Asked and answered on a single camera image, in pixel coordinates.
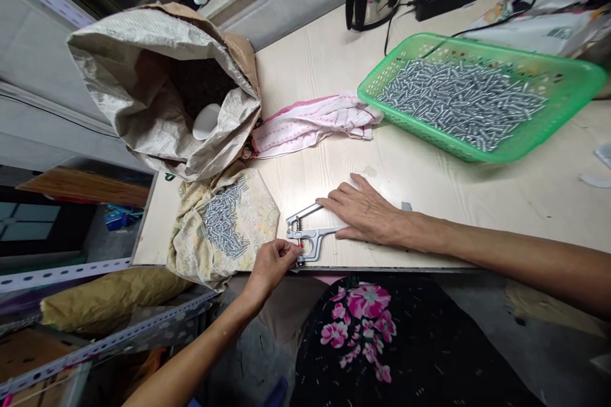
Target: pink floral print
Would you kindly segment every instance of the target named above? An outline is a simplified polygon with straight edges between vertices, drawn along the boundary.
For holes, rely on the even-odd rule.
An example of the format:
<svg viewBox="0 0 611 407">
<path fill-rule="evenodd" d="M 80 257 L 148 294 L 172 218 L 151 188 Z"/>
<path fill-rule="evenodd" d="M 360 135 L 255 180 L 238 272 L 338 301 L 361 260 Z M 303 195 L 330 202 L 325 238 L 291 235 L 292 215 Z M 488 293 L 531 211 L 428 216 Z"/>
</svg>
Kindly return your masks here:
<svg viewBox="0 0 611 407">
<path fill-rule="evenodd" d="M 380 315 L 380 318 L 376 321 L 375 327 L 382 333 L 382 337 L 386 342 L 392 342 L 393 338 L 391 336 L 397 335 L 397 328 L 388 310 L 385 310 Z"/>
<path fill-rule="evenodd" d="M 337 289 L 337 295 L 333 296 L 333 297 L 331 298 L 331 300 L 332 300 L 333 302 L 337 302 L 337 301 L 339 301 L 339 300 L 341 300 L 341 299 L 343 299 L 343 298 L 345 298 L 345 297 L 346 297 L 346 290 L 340 286 L 340 287 Z"/>
<path fill-rule="evenodd" d="M 387 290 L 378 285 L 363 284 L 350 291 L 348 309 L 355 318 L 377 318 L 389 302 L 390 294 Z"/>
<path fill-rule="evenodd" d="M 356 319 L 351 339 L 346 344 L 352 351 L 339 361 L 342 369 L 362 354 L 369 363 L 375 365 L 379 382 L 392 382 L 390 367 L 378 360 L 379 355 L 383 354 L 384 342 L 391 342 L 392 337 L 397 335 L 397 326 L 387 310 L 390 299 L 387 290 L 371 283 L 360 282 L 358 287 L 348 291 L 341 286 L 338 288 L 337 294 L 331 299 L 336 302 L 331 316 L 341 321 L 323 326 L 320 343 L 326 345 L 331 342 L 333 348 L 341 348 L 348 340 L 352 318 Z"/>
<path fill-rule="evenodd" d="M 382 354 L 382 350 L 384 349 L 384 342 L 382 342 L 382 340 L 377 334 L 374 335 L 374 343 L 376 345 L 377 352 Z"/>
<path fill-rule="evenodd" d="M 331 312 L 331 316 L 333 317 L 333 319 L 342 319 L 345 314 L 346 309 L 344 308 L 344 304 L 342 304 L 341 302 L 336 303 L 335 307 L 333 308 L 333 312 Z"/>
<path fill-rule="evenodd" d="M 367 358 L 369 362 L 377 362 L 377 352 L 376 348 L 369 342 L 365 344 L 365 348 L 363 349 L 363 354 Z"/>
<path fill-rule="evenodd" d="M 383 366 L 376 361 L 376 378 L 379 382 L 392 383 L 393 379 L 390 377 L 390 367 Z"/>
<path fill-rule="evenodd" d="M 325 324 L 323 330 L 320 331 L 320 335 L 320 343 L 323 345 L 331 342 L 333 348 L 341 348 L 344 340 L 348 338 L 348 327 L 342 322 Z"/>
<path fill-rule="evenodd" d="M 361 321 L 363 324 L 363 337 L 373 338 L 374 337 L 374 322 L 368 319 Z"/>
</svg>

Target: white cloth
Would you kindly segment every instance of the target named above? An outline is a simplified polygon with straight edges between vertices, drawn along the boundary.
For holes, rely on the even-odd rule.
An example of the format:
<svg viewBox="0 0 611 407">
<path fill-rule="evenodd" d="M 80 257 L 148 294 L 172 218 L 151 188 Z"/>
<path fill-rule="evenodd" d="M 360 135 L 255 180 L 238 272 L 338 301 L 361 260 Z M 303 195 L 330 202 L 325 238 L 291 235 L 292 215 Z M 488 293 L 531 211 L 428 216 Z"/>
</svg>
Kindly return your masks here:
<svg viewBox="0 0 611 407">
<path fill-rule="evenodd" d="M 284 156 L 315 145 L 334 132 L 371 140 L 372 124 L 384 115 L 355 95 L 333 95 L 296 102 L 253 130 L 253 158 Z"/>
</svg>

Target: pile of metal pins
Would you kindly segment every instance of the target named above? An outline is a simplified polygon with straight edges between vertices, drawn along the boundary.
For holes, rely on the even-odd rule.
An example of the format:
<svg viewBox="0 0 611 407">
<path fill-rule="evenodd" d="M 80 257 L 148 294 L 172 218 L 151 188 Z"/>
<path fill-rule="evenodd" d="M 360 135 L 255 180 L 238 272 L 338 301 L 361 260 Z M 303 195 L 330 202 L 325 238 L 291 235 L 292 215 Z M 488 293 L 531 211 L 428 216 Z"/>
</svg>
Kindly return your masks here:
<svg viewBox="0 0 611 407">
<path fill-rule="evenodd" d="M 246 180 L 241 177 L 235 184 L 214 196 L 206 207 L 206 237 L 230 259 L 242 256 L 250 245 L 248 240 L 235 231 L 235 205 L 240 201 L 242 192 L 247 189 Z"/>
<path fill-rule="evenodd" d="M 483 151 L 493 151 L 511 131 L 545 107 L 546 98 L 510 82 L 501 69 L 410 60 L 378 100 Z"/>
</svg>

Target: white table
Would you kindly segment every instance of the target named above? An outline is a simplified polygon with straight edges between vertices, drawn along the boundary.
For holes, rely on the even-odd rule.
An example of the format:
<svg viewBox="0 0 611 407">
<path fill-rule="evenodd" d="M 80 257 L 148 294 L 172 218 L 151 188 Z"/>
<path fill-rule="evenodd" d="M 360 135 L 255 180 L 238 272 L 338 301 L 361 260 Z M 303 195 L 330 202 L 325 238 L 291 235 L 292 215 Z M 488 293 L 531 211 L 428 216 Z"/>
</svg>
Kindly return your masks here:
<svg viewBox="0 0 611 407">
<path fill-rule="evenodd" d="M 414 33 L 451 35 L 468 26 L 496 0 L 479 0 L 424 22 L 413 14 L 393 20 L 388 50 Z M 356 90 L 383 59 L 386 26 L 369 32 L 346 30 L 344 7 L 337 8 L 256 53 L 264 118 L 297 100 Z M 611 102 L 590 103 L 551 139 L 509 165 L 466 163 L 404 130 L 383 122 L 374 140 L 337 134 L 314 148 L 249 163 L 258 169 L 284 220 L 326 196 L 350 172 L 365 176 L 392 204 L 410 202 L 415 211 L 459 223 L 536 235 L 611 251 L 611 190 L 579 181 L 580 173 L 608 177 L 593 149 L 611 142 Z M 174 220 L 179 180 L 157 178 L 134 251 L 135 265 L 163 265 Z M 341 225 L 327 210 L 304 219 L 304 228 Z M 469 265 L 388 247 L 337 241 L 331 235 L 318 262 L 308 267 L 351 270 L 400 268 L 436 270 Z"/>
</svg>

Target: white cup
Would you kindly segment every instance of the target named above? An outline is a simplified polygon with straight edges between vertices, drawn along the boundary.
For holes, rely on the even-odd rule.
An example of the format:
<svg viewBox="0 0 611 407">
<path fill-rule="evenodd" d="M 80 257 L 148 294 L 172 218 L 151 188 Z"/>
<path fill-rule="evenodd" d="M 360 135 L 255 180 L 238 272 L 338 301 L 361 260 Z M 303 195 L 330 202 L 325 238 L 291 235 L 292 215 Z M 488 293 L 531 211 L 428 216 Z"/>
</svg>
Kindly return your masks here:
<svg viewBox="0 0 611 407">
<path fill-rule="evenodd" d="M 206 140 L 218 124 L 218 114 L 221 106 L 210 104 L 199 112 L 193 122 L 193 136 L 198 140 Z"/>
</svg>

